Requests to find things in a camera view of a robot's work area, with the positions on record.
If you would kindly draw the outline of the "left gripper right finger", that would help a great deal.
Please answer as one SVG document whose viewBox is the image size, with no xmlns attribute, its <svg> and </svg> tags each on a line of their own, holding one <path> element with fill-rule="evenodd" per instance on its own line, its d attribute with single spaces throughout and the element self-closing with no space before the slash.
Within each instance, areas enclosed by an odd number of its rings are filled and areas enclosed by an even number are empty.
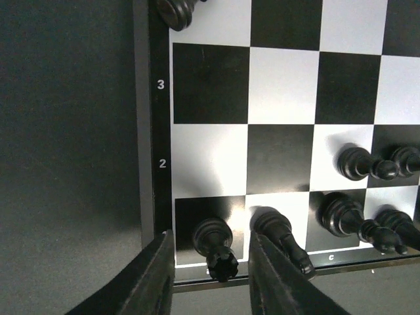
<svg viewBox="0 0 420 315">
<path fill-rule="evenodd" d="M 249 244 L 249 295 L 253 314 L 347 314 L 254 231 Z"/>
</svg>

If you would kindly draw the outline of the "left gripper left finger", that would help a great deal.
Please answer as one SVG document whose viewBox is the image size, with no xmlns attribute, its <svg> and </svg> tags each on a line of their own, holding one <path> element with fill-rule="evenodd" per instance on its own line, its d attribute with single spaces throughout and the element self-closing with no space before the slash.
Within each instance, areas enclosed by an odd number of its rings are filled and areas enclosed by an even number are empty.
<svg viewBox="0 0 420 315">
<path fill-rule="evenodd" d="M 174 235 L 167 230 L 68 314 L 170 314 L 174 279 Z"/>
</svg>

